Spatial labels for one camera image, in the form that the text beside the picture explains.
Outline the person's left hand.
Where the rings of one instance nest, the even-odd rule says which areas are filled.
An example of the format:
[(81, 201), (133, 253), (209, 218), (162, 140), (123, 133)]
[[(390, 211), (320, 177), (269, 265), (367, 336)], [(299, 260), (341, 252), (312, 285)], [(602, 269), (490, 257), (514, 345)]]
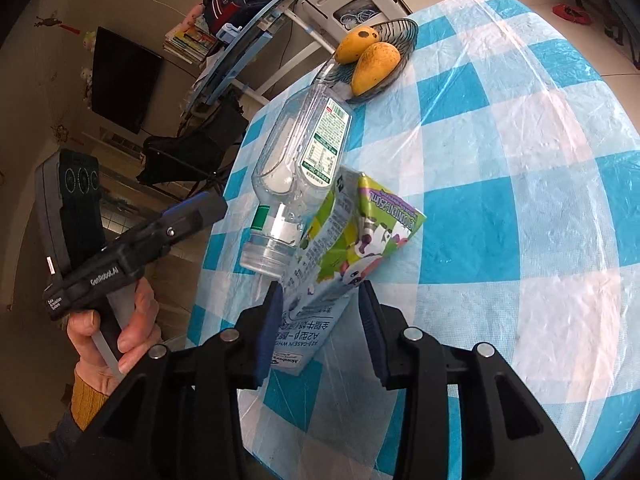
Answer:
[[(117, 341), (122, 352), (122, 358), (117, 363), (120, 374), (128, 374), (154, 344), (160, 343), (162, 332), (156, 324), (159, 310), (160, 305), (151, 284), (142, 278), (134, 292), (134, 313)], [(119, 379), (92, 340), (92, 336), (100, 330), (99, 313), (89, 310), (72, 313), (68, 317), (66, 330), (79, 356), (75, 366), (77, 377), (97, 392), (107, 396), (111, 394)]]

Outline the mustard sleeve forearm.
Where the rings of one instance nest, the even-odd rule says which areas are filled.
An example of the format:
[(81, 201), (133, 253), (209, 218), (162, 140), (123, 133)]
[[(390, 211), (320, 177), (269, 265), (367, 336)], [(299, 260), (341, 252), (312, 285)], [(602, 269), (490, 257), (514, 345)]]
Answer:
[(114, 389), (114, 378), (76, 366), (70, 407), (47, 440), (22, 451), (43, 472), (53, 477), (72, 454), (78, 440)]

